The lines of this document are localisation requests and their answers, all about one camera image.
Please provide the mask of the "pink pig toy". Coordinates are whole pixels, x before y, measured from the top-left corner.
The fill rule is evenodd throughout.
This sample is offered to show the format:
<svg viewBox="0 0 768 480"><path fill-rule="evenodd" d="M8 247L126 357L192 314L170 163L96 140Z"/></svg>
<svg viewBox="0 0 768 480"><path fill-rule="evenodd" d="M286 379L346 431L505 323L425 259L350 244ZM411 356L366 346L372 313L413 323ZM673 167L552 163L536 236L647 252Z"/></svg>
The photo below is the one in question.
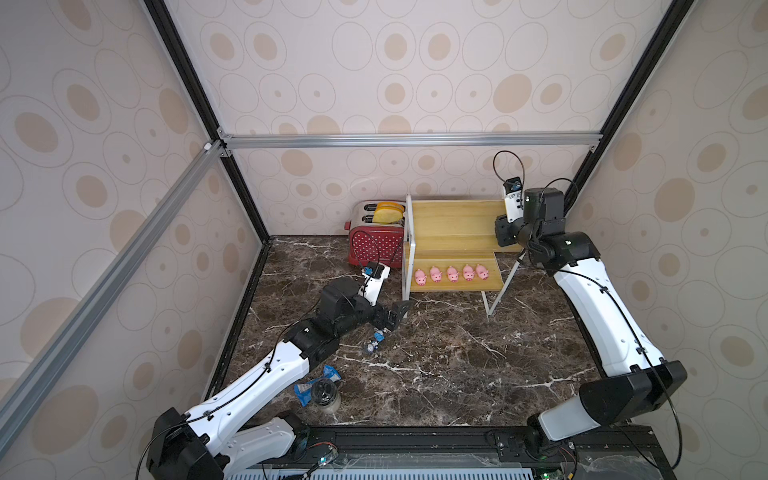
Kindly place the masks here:
<svg viewBox="0 0 768 480"><path fill-rule="evenodd" d="M446 270L447 278L451 283L457 283L459 280L459 272L458 270L453 267L449 266Z"/></svg>
<svg viewBox="0 0 768 480"><path fill-rule="evenodd" d="M472 281L475 278L475 270L471 265L467 264L463 267L462 275L466 281Z"/></svg>
<svg viewBox="0 0 768 480"><path fill-rule="evenodd" d="M476 266L475 271L476 271L477 277L482 279L482 280L487 280L489 278L489 276L490 276L489 270L484 265L482 265L482 264L478 264Z"/></svg>
<svg viewBox="0 0 768 480"><path fill-rule="evenodd" d="M433 266L430 268L430 277L434 283L439 283L442 280L442 271L438 267Z"/></svg>
<svg viewBox="0 0 768 480"><path fill-rule="evenodd" d="M427 275L423 270L417 269L414 273L414 280L418 286L424 286L427 282Z"/></svg>

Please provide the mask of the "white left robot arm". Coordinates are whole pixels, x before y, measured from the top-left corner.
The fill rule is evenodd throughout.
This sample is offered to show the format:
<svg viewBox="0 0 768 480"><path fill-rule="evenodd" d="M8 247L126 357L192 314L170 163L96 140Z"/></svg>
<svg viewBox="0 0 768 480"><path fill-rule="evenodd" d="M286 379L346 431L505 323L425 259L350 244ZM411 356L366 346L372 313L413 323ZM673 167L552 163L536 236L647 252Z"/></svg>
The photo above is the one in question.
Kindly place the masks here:
<svg viewBox="0 0 768 480"><path fill-rule="evenodd" d="M247 428L246 422L274 397L334 354L341 339L363 324L395 330L409 300L384 306L381 280L353 278L327 284L317 302L278 336L269 353L247 373L184 413L170 408L154 423L136 470L155 479L226 479L264 460L305 449L301 421L283 414Z"/></svg>

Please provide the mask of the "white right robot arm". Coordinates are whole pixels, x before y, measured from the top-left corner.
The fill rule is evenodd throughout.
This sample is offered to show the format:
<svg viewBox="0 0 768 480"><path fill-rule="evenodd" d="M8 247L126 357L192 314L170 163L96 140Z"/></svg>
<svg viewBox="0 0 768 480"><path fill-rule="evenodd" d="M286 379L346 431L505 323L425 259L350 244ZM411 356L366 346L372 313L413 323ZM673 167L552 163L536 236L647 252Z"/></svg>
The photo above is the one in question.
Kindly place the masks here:
<svg viewBox="0 0 768 480"><path fill-rule="evenodd" d="M669 404L687 379L685 367L666 359L642 332L591 238L566 230L563 193L550 186L523 189L512 178L504 183L504 205L494 225L498 244L521 246L531 264L555 280L602 369L600 379L581 385L571 399L528 419L527 449L540 451Z"/></svg>

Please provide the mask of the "red polka dot toaster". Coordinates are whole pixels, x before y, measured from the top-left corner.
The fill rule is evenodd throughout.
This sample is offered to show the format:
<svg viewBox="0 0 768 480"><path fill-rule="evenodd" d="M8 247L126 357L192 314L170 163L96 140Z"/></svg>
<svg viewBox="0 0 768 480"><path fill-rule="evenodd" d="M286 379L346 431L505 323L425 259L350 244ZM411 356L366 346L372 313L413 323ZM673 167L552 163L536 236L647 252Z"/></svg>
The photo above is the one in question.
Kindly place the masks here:
<svg viewBox="0 0 768 480"><path fill-rule="evenodd" d="M395 224L378 224L373 222L373 214L379 202L395 202L384 200L368 200L356 204L352 210L351 220L345 224L349 233L348 263L355 266L365 266L369 262L383 263L391 268L402 267L404 218Z"/></svg>

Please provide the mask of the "clear tape roll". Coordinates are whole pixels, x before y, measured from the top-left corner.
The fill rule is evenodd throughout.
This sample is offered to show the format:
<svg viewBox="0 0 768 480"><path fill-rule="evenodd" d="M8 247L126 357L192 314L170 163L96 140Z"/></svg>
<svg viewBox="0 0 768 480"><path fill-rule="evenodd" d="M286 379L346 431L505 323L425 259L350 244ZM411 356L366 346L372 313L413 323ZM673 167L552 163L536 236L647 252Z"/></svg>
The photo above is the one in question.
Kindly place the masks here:
<svg viewBox="0 0 768 480"><path fill-rule="evenodd" d="M322 378L316 381L311 388L311 401L324 413L334 414L341 404L341 395L336 383L330 379Z"/></svg>

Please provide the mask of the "blue plastic wrapper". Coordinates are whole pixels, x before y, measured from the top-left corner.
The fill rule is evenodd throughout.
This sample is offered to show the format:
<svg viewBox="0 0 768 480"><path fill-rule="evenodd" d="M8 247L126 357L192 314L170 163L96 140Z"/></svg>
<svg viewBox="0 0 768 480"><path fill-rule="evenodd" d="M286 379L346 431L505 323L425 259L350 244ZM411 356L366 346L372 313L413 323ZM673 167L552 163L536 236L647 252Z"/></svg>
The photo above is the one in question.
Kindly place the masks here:
<svg viewBox="0 0 768 480"><path fill-rule="evenodd" d="M311 400L312 387L320 380L329 380L334 383L342 380L339 372L330 365L323 366L322 376L320 378L309 380L307 383L299 383L293 386L293 391L302 407L307 407Z"/></svg>

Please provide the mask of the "white metal wooden shelf rack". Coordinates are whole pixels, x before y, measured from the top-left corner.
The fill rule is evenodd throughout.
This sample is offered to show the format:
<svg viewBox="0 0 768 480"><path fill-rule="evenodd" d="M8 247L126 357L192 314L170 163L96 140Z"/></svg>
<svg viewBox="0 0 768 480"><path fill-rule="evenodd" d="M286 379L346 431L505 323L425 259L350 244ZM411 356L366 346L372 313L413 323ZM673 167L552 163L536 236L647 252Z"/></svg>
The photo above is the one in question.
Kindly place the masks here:
<svg viewBox="0 0 768 480"><path fill-rule="evenodd" d="M407 300L413 293L425 292L479 292L482 295L487 316L492 316L503 294L511 284L520 263L515 262L508 275L502 273L497 255L518 253L520 247L500 247L494 233L494 223L504 214L501 200L414 200L406 198L406 216L403 238L402 298ZM463 278L465 265L476 269L478 264L489 270L489 278L477 277L472 281ZM442 280L434 283L430 268L442 271ZM457 283L451 283L446 274L449 266L459 272ZM427 275L424 286L414 280L417 269Z"/></svg>

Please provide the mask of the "silver aluminium rail back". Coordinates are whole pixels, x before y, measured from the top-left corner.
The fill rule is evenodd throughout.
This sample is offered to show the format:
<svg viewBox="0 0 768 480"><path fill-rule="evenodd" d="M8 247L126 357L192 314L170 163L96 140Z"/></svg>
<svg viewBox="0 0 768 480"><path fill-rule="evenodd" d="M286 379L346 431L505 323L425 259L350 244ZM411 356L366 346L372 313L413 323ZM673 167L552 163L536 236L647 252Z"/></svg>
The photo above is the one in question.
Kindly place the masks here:
<svg viewBox="0 0 768 480"><path fill-rule="evenodd" d="M597 145L599 132L482 132L324 135L227 135L223 142L235 149L411 148L411 147L512 147Z"/></svg>

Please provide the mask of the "silver aluminium rail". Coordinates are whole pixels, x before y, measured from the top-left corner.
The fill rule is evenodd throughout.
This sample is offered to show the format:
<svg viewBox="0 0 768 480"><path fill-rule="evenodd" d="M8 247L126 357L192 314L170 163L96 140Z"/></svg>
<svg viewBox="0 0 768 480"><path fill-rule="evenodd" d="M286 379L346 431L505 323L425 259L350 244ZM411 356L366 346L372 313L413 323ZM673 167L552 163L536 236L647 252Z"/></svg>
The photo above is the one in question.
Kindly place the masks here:
<svg viewBox="0 0 768 480"><path fill-rule="evenodd" d="M1 406L1 454L6 455L67 370L128 281L187 202L225 147L214 140L199 152L142 226L80 300Z"/></svg>
<svg viewBox="0 0 768 480"><path fill-rule="evenodd" d="M512 147L597 145L599 132L482 132L324 135L227 135L223 142L235 149L411 148L411 147Z"/></svg>

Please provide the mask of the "silver aluminium rail left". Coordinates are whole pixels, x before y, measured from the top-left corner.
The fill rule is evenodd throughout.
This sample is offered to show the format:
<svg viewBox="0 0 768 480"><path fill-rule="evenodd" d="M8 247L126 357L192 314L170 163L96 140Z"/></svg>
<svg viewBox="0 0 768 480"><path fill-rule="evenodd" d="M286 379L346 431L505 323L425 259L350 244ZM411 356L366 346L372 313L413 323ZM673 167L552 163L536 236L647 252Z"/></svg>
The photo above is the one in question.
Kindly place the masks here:
<svg viewBox="0 0 768 480"><path fill-rule="evenodd" d="M6 455L67 370L128 281L187 202L225 147L214 140L199 152L142 226L80 300L1 406L1 454Z"/></svg>

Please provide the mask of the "black corner frame post right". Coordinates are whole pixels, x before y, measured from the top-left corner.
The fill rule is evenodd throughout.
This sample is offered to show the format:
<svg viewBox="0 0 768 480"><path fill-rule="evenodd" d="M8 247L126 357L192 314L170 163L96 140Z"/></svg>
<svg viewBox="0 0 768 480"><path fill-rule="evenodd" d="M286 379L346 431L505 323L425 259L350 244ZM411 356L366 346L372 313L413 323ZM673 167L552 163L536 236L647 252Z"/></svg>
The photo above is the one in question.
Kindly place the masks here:
<svg viewBox="0 0 768 480"><path fill-rule="evenodd" d="M570 218L572 212L575 211L575 205L584 195L586 185L600 165L602 157L625 123L634 104L659 66L668 47L694 5L695 1L693 0L675 0L671 1L668 7L663 10L664 15L658 27L652 32L638 63L600 129L601 138L599 142L587 152L575 178L564 194L564 207L567 218Z"/></svg>

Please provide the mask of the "black corner frame post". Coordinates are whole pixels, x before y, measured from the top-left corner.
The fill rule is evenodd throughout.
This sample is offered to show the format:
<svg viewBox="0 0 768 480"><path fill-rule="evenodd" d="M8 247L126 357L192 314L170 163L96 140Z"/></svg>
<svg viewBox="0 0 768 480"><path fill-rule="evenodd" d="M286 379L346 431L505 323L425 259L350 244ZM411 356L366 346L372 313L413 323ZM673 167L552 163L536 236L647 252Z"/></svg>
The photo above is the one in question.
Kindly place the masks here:
<svg viewBox="0 0 768 480"><path fill-rule="evenodd" d="M208 137L211 140L220 140L224 146L227 146L227 141L220 132L219 120L203 88L197 68L193 65L181 35L172 19L168 6L164 1L160 0L144 0L142 4L147 9L149 17L161 38L161 42L181 79ZM263 244L268 244L270 242L270 235L267 227L233 154L225 153L222 163L244 207L245 213L255 229L257 237Z"/></svg>
<svg viewBox="0 0 768 480"><path fill-rule="evenodd" d="M584 195L586 185L600 165L602 157L625 123L634 104L659 66L668 47L694 5L695 1L693 0L675 0L671 1L668 7L663 10L664 15L658 27L652 32L638 63L600 129L601 138L599 142L587 152L575 178L564 194L564 207L567 218L570 218L572 212L575 211L575 205Z"/></svg>

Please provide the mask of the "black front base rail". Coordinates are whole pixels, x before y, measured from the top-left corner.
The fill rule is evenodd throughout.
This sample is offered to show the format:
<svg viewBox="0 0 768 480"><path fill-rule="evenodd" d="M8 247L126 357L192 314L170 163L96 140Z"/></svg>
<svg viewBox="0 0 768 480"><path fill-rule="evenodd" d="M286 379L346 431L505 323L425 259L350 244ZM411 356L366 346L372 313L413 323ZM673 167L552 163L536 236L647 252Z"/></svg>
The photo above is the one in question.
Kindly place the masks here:
<svg viewBox="0 0 768 480"><path fill-rule="evenodd" d="M526 449L522 427L316 427L302 455L242 479L672 479L653 430L599 428Z"/></svg>

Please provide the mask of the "black corner frame post left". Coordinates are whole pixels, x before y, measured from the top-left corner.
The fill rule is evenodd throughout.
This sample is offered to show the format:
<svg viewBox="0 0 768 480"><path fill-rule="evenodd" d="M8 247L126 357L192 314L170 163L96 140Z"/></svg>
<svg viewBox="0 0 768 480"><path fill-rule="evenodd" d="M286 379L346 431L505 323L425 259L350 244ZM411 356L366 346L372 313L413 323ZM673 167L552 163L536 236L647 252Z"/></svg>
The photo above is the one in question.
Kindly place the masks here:
<svg viewBox="0 0 768 480"><path fill-rule="evenodd" d="M144 0L142 4L147 9L149 17L161 38L161 42L181 79L208 137L211 140L220 140L224 146L227 146L227 141L220 132L219 120L203 88L197 68L193 65L181 35L172 19L168 6L164 1L160 0ZM225 153L222 163L244 207L245 213L255 229L257 237L263 244L268 244L270 242L270 235L267 227L233 154Z"/></svg>

